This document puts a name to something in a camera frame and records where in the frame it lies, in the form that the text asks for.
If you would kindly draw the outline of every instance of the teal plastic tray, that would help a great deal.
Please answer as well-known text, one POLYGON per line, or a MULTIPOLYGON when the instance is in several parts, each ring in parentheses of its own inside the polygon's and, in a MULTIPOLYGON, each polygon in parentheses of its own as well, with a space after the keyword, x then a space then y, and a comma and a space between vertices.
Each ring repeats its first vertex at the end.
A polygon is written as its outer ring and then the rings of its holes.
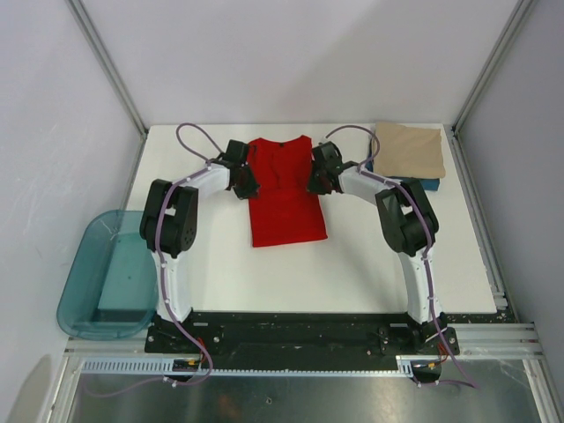
POLYGON ((64 332, 110 340, 149 324, 159 294, 151 252, 139 235, 142 215, 107 211, 88 225, 56 313, 64 332))

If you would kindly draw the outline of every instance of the red t-shirt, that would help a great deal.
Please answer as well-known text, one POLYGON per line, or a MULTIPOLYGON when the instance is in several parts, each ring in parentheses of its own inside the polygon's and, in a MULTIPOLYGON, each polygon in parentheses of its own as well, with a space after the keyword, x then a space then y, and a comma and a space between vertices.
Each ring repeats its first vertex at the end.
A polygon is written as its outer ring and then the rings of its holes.
POLYGON ((311 138, 258 138, 249 145, 247 161, 260 184, 258 197, 249 199, 253 247, 327 239, 319 198, 306 191, 311 138))

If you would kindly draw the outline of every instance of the beige cloth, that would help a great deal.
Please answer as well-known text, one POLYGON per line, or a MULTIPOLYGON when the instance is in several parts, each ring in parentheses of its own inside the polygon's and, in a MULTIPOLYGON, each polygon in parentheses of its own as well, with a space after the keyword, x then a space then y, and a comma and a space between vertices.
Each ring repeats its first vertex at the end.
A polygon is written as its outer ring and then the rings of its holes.
POLYGON ((442 163, 441 130, 379 122, 376 136, 381 145, 374 160, 377 174, 421 179, 444 178, 446 172, 442 163))

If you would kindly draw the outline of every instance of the black metal base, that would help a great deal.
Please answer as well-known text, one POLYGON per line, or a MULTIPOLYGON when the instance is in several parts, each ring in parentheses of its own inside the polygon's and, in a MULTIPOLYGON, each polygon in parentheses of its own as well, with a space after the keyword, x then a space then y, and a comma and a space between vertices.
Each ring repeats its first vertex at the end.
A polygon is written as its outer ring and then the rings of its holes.
MULTIPOLYGON (((446 327, 446 316, 439 317, 446 327)), ((216 368, 238 370, 396 370, 396 355, 439 355, 433 325, 407 314, 297 314, 193 312, 182 324, 201 338, 216 368)), ((455 354, 456 332, 443 332, 455 354)), ((199 353, 158 315, 147 332, 146 353, 199 353)))

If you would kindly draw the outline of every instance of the gray wall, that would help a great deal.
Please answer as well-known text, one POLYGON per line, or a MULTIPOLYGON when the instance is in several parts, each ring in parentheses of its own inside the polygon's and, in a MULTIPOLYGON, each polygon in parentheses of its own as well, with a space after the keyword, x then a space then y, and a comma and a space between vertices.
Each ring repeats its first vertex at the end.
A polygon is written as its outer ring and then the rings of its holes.
POLYGON ((516 0, 85 0, 148 125, 454 120, 516 0))
POLYGON ((538 2, 462 139, 506 285, 564 399, 564 2, 538 2))
POLYGON ((3 1, 0 51, 0 421, 19 423, 62 356, 82 233, 119 207, 140 142, 63 0, 3 1))

